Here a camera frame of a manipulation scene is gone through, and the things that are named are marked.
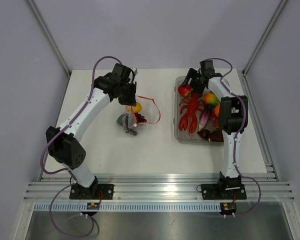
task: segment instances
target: gray wall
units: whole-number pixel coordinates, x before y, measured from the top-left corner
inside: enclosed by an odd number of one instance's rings
[[[281,178],[300,209],[300,0],[289,1],[248,81]]]
[[[198,67],[209,57],[243,68],[279,0],[35,2],[69,67],[79,70],[104,55],[140,69]]]
[[[0,240],[11,236],[67,78],[23,0],[0,0]]]

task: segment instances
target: yellow lemon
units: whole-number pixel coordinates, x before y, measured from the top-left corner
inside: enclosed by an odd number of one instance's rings
[[[130,112],[131,106],[125,106],[125,110],[126,110],[127,112]],[[134,113],[140,112],[140,111],[142,110],[141,104],[140,104],[139,102],[136,102],[136,106],[133,106],[133,107],[132,107],[132,110],[133,110]]]

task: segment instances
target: plastic bag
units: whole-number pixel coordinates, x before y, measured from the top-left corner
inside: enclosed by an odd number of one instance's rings
[[[125,106],[116,123],[123,127],[126,134],[136,136],[147,125],[157,124],[161,119],[160,110],[153,98],[135,96],[137,106]]]

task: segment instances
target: red apple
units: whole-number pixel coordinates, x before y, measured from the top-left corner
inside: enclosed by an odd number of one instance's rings
[[[178,93],[180,93],[180,95],[183,96],[183,97],[188,96],[191,93],[191,90],[192,89],[191,89],[189,84],[187,84],[185,86],[180,85],[178,87]]]

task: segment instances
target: table top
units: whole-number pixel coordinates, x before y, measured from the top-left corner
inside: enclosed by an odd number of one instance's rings
[[[95,76],[111,70],[97,70]],[[225,74],[226,68],[216,69]],[[218,173],[223,164],[223,146],[181,144],[174,136],[174,87],[177,77],[188,69],[138,69],[135,77],[137,95],[154,98],[161,120],[147,125],[137,136],[126,134],[117,126],[125,106],[113,100],[86,130],[81,145],[86,151],[85,163],[94,174],[200,174]],[[76,110],[89,94],[92,71],[74,70],[66,90],[57,126]],[[243,95],[237,71],[227,77],[231,89]],[[62,167],[48,156],[45,167],[54,171]],[[242,173],[266,173],[250,114],[240,146]]]

